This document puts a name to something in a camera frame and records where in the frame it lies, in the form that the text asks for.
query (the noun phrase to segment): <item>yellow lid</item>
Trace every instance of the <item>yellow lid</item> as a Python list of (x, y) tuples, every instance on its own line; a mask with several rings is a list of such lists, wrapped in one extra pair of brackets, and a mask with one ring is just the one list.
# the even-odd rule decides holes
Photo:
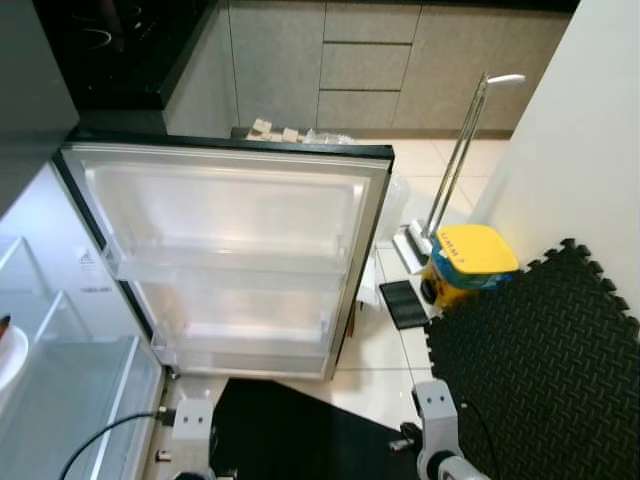
[(454, 225), (436, 233), (442, 250), (460, 273), (513, 272), (518, 259), (507, 242), (486, 225)]

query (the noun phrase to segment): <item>black cable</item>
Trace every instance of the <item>black cable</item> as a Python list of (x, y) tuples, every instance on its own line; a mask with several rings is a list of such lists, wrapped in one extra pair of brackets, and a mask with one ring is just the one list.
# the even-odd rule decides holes
[(502, 480), (502, 475), (500, 474), (500, 465), (498, 464), (498, 456), (496, 455), (496, 449), (493, 446), (493, 440), (491, 439), (491, 434), (489, 433), (489, 427), (487, 427), (487, 424), (485, 423), (484, 418), (480, 413), (480, 409), (476, 406), (475, 403), (466, 398), (462, 400), (460, 406), (462, 408), (466, 408), (467, 406), (469, 406), (474, 412), (476, 412), (476, 416), (478, 417), (478, 420), (480, 420), (480, 424), (482, 425), (484, 434), (487, 437), (487, 443), (489, 444), (489, 450), (491, 451), (493, 466), (496, 469), (496, 480)]
[(109, 425), (104, 427), (102, 430), (100, 430), (100, 431), (96, 432), (95, 434), (93, 434), (89, 439), (87, 439), (82, 444), (82, 446), (80, 446), (80, 448), (78, 448), (73, 453), (73, 455), (71, 455), (69, 460), (67, 460), (67, 463), (64, 465), (64, 468), (62, 469), (62, 472), (60, 473), (60, 476), (58, 477), (58, 480), (64, 480), (66, 478), (67, 474), (69, 473), (69, 470), (71, 470), (71, 466), (78, 459), (78, 457), (82, 454), (82, 452), (84, 452), (93, 442), (95, 442), (98, 438), (100, 438), (102, 435), (107, 433), (109, 430), (117, 427), (118, 425), (122, 425), (123, 423), (129, 422), (131, 420), (135, 420), (136, 418), (156, 418), (156, 419), (161, 419), (161, 416), (164, 415), (164, 413), (165, 412), (162, 411), (162, 410), (159, 410), (157, 412), (134, 413), (132, 415), (127, 415), (126, 417), (122, 417), (121, 419), (116, 420), (113, 423), (110, 423)]

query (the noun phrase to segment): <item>refrigerator door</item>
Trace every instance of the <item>refrigerator door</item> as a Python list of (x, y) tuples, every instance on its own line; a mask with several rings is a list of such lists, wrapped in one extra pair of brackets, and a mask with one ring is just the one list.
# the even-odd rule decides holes
[(57, 165), (160, 360), (333, 374), (390, 147), (79, 135)]

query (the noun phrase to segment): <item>drawer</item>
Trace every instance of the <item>drawer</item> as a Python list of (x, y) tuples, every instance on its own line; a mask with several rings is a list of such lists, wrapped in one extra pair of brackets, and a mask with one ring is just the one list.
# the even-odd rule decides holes
[(398, 92), (321, 91), (318, 128), (390, 128)]
[(420, 5), (328, 3), (325, 42), (411, 43)]
[(320, 88), (400, 90), (408, 45), (324, 44)]

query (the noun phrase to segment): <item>mop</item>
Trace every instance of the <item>mop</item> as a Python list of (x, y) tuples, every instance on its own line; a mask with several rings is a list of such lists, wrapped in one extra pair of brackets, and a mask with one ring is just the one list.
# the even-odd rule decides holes
[(401, 229), (393, 237), (393, 245), (409, 273), (418, 273), (427, 264), (431, 254), (431, 241), (435, 235), (444, 212), (455, 189), (458, 177), (462, 172), (467, 151), (476, 133), (478, 120), (487, 101), (487, 94), (492, 86), (515, 85), (524, 82), (525, 76), (519, 74), (490, 77), (483, 73), (467, 110), (467, 115), (460, 129), (456, 146), (440, 182), (438, 193), (424, 225), (413, 219), (409, 225)]

